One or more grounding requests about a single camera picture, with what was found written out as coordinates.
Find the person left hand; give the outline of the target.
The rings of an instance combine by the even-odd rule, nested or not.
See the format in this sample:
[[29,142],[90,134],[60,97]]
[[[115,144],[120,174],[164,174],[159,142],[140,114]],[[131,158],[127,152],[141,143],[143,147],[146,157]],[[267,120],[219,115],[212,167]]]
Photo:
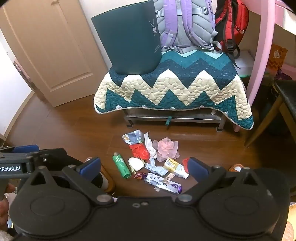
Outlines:
[[[8,183],[5,193],[13,193],[15,191],[15,186]],[[9,210],[9,202],[5,195],[3,194],[1,196],[2,200],[0,202],[0,225],[1,225],[1,231],[7,231],[8,230],[8,210]]]

